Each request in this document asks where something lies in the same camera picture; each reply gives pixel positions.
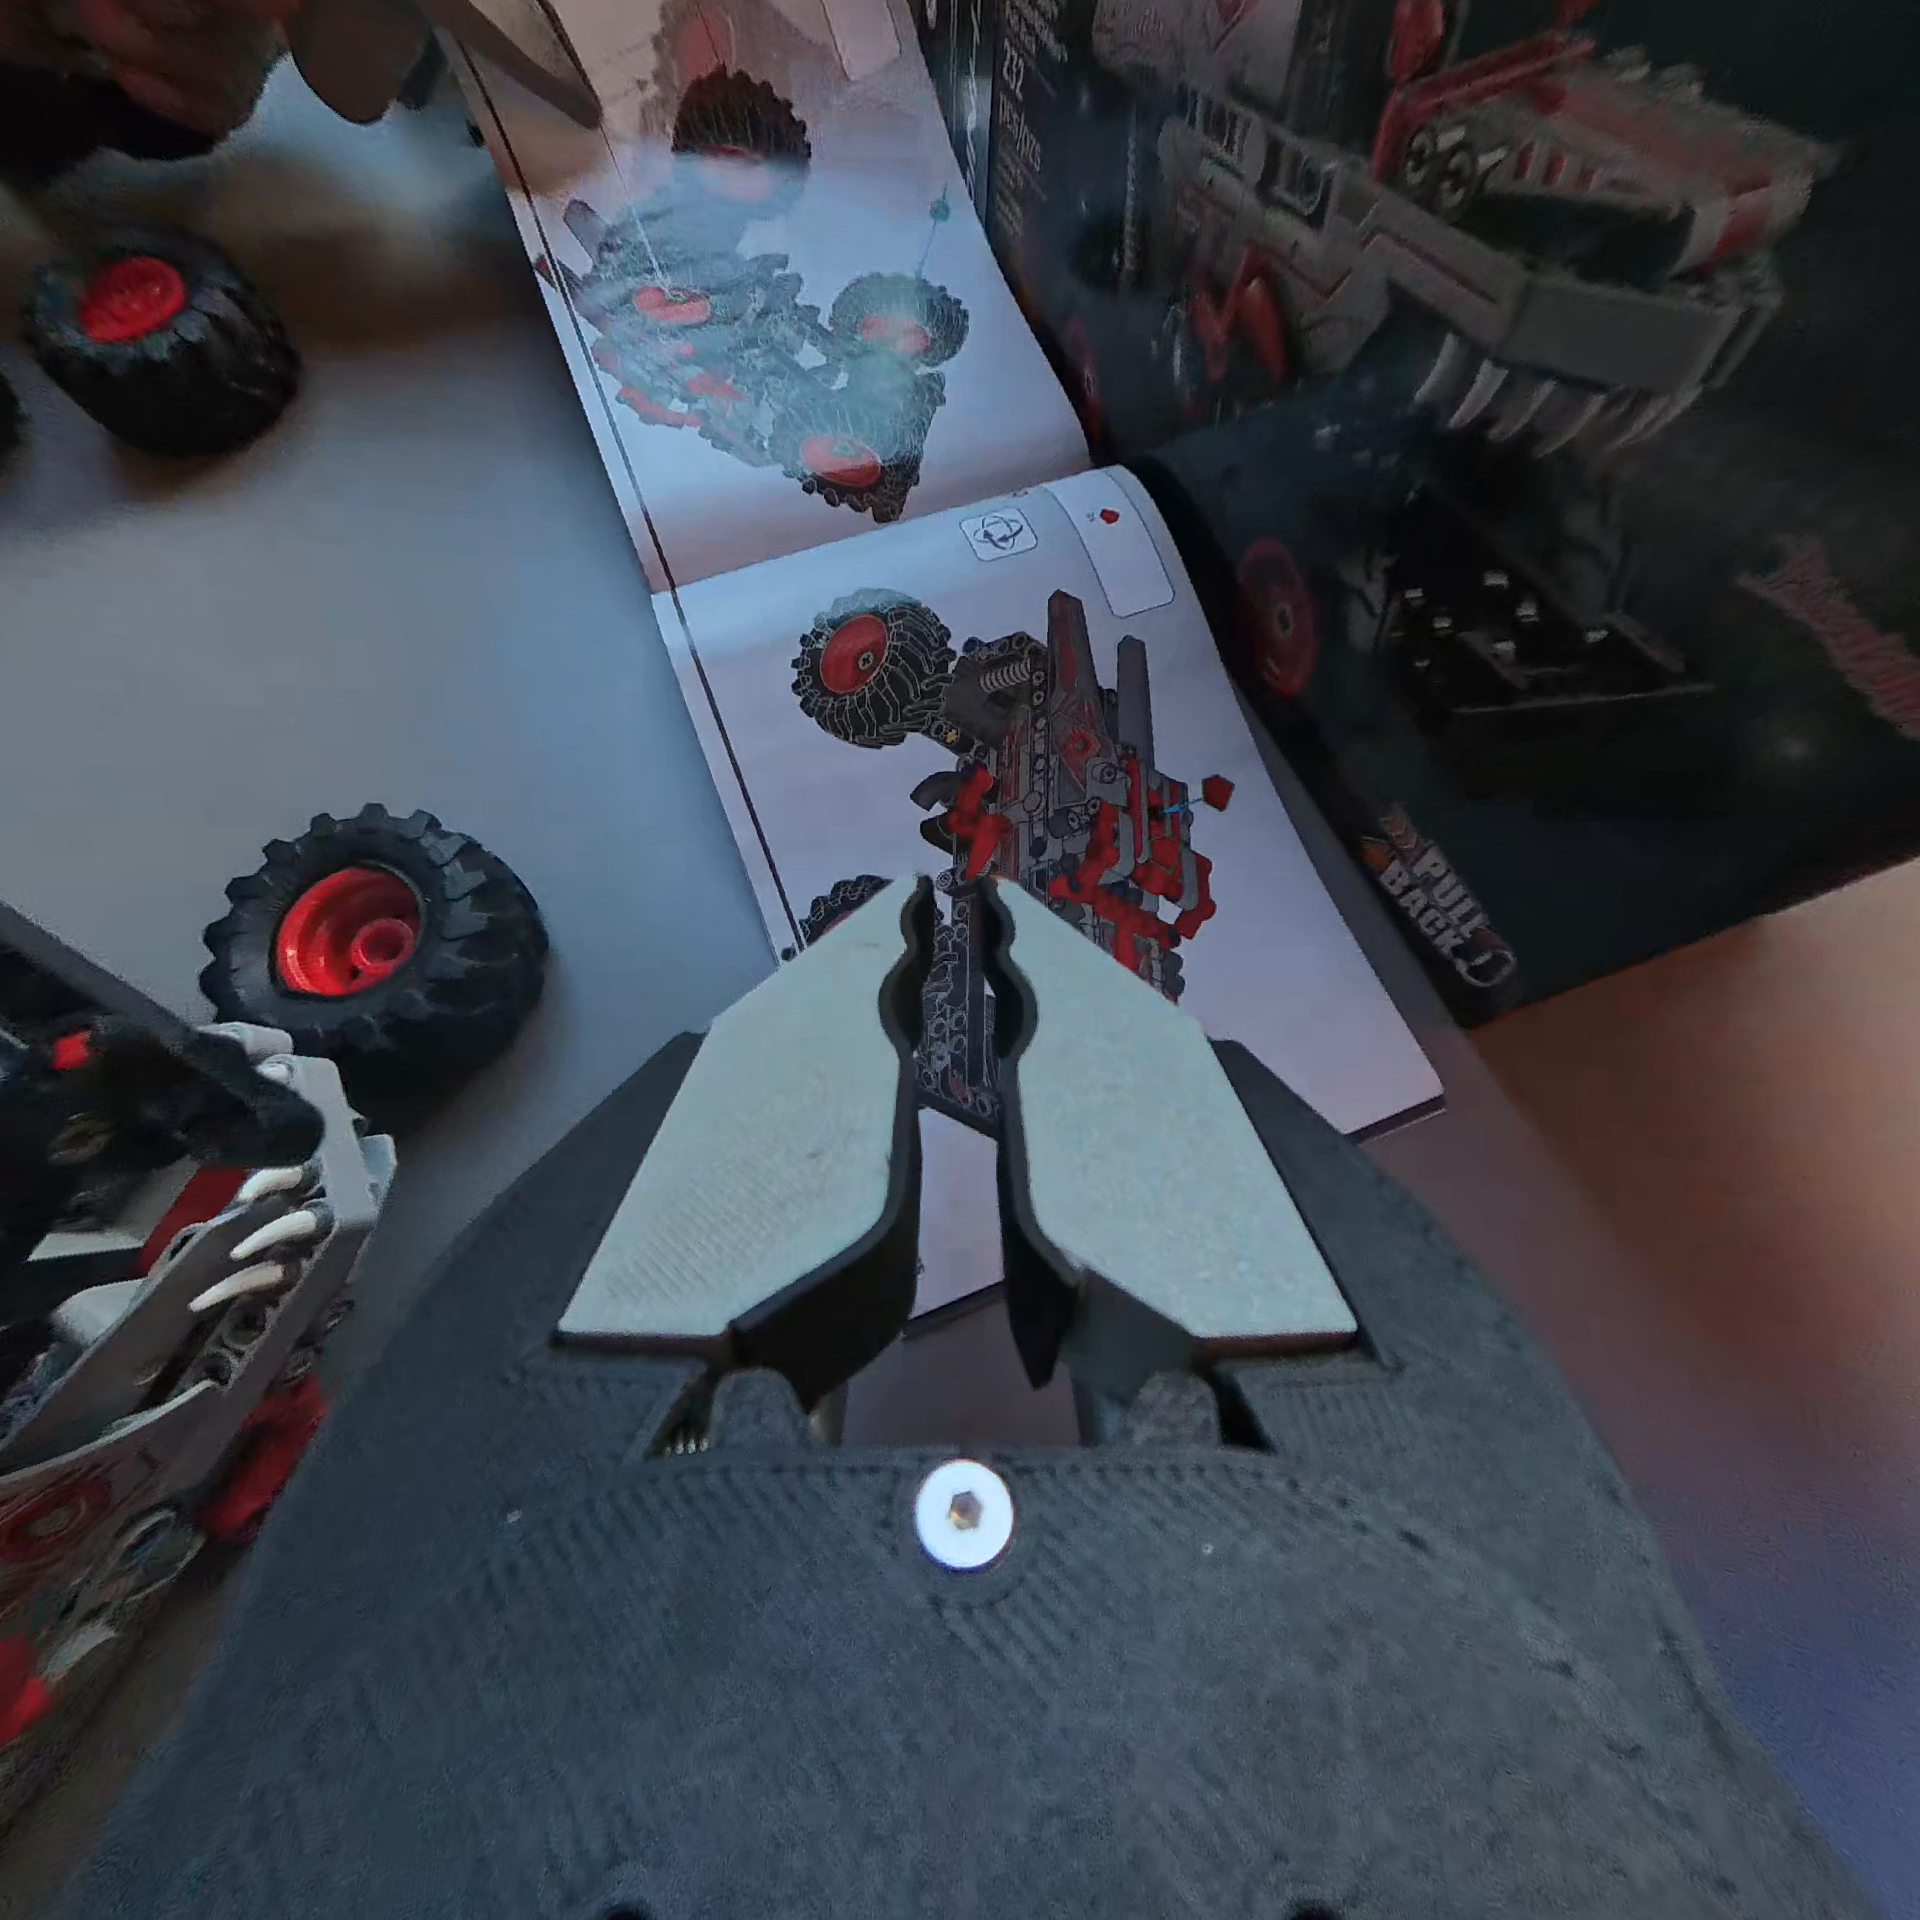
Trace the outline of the instruction booklet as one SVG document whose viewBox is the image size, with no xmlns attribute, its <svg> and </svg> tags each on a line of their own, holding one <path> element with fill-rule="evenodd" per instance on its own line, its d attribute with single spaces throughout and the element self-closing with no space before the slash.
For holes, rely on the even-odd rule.
<svg viewBox="0 0 1920 1920">
<path fill-rule="evenodd" d="M 1344 1136 L 1432 1111 L 1164 519 L 1001 275 L 910 5 L 535 12 L 568 108 L 474 98 L 771 946 L 935 886 L 916 1317 L 999 1282 L 976 879 Z"/>
</svg>

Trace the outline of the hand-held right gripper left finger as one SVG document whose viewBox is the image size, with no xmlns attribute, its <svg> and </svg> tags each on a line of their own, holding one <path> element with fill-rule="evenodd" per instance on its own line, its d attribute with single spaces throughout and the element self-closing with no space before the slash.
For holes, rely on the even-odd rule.
<svg viewBox="0 0 1920 1920">
<path fill-rule="evenodd" d="M 561 1341 L 777 1374 L 816 1408 L 920 1286 L 934 882 L 880 886 L 696 1040 Z"/>
</svg>

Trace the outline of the black toy set box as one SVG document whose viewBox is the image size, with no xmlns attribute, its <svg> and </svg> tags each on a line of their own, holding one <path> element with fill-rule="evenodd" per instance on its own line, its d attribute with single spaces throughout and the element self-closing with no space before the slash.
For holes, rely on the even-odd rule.
<svg viewBox="0 0 1920 1920">
<path fill-rule="evenodd" d="M 1458 1021 L 1916 859 L 1916 3 L 907 13 Z"/>
</svg>

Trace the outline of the toy truck model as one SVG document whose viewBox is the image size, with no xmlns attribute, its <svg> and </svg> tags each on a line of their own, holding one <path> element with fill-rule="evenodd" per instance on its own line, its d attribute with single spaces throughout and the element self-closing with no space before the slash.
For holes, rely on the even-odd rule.
<svg viewBox="0 0 1920 1920">
<path fill-rule="evenodd" d="M 291 1031 L 188 1023 L 12 904 L 3 949 L 12 1823 L 313 1439 L 396 1150 Z"/>
</svg>

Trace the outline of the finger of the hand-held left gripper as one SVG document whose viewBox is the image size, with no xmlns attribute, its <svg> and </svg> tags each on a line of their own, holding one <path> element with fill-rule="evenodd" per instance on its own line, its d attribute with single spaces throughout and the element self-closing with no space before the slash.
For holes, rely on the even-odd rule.
<svg viewBox="0 0 1920 1920">
<path fill-rule="evenodd" d="M 601 128 L 604 108 L 551 5 L 432 3 L 432 24 L 576 126 Z"/>
<path fill-rule="evenodd" d="M 391 108 L 423 109 L 441 80 L 441 46 L 410 3 L 303 3 L 295 70 L 337 117 L 374 126 Z"/>
</svg>

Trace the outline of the black toy wheel red rim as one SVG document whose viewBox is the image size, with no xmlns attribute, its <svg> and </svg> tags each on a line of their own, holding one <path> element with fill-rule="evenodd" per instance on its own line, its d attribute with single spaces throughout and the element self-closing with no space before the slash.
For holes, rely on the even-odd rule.
<svg viewBox="0 0 1920 1920">
<path fill-rule="evenodd" d="M 22 333 L 90 421 L 158 459 L 260 440 L 303 387 L 303 356 L 273 302 L 191 231 L 110 232 L 42 262 Z"/>
<path fill-rule="evenodd" d="M 537 901 L 499 855 L 377 803 L 270 842 L 230 879 L 204 946 L 215 1016 L 332 1060 L 385 1127 L 449 1101 L 518 1042 L 550 958 Z"/>
</svg>

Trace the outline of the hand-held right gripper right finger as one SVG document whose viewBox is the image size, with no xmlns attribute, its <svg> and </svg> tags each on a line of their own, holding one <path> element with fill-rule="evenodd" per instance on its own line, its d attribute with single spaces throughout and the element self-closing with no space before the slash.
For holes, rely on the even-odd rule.
<svg viewBox="0 0 1920 1920">
<path fill-rule="evenodd" d="M 976 884 L 999 1062 L 1016 1351 L 1135 1395 L 1223 1360 L 1344 1354 L 1361 1318 L 1204 1027 L 1028 891 Z"/>
</svg>

